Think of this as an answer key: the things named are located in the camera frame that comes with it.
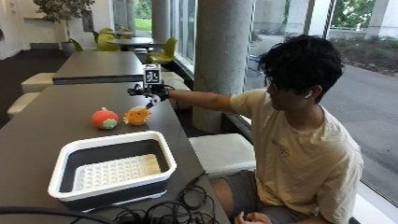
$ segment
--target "earbud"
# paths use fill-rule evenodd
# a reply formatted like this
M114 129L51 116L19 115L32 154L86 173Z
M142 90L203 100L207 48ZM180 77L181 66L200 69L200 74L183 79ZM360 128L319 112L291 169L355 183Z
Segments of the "earbud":
M313 95L313 92L311 91L309 94L304 98L309 99L309 97Z

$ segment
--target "beige t-shirt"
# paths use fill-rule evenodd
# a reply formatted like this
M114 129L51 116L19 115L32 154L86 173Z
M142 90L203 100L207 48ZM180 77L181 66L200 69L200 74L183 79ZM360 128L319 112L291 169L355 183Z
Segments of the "beige t-shirt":
M304 214L321 212L328 221L347 224L364 161L344 125L323 107L323 126L301 132L273 109L264 89L233 95L231 102L252 119L260 200Z

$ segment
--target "eyeglasses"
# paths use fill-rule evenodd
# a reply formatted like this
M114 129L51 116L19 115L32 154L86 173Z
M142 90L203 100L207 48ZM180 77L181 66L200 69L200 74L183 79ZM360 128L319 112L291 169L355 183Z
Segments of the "eyeglasses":
M275 93L277 93L277 86L273 82L273 78L272 77L265 77L267 78L267 84L268 86L273 87L275 88Z

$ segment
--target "shorts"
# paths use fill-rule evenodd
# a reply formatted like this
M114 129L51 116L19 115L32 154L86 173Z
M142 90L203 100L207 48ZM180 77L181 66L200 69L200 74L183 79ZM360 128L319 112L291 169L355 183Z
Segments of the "shorts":
M287 206L271 206L261 202L257 195L256 175L253 171L240 171L224 177L233 192L235 212L265 214L275 224L292 223L315 217L296 212Z

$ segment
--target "floor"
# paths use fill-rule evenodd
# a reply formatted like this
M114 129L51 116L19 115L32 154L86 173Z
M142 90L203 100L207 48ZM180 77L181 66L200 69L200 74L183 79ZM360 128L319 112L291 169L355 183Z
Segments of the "floor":
M0 60L0 128L10 122L8 109L23 95L22 82L38 73L58 72L68 57L58 49L24 50L12 58ZM192 109L176 111L188 137L209 133L196 129L192 124Z

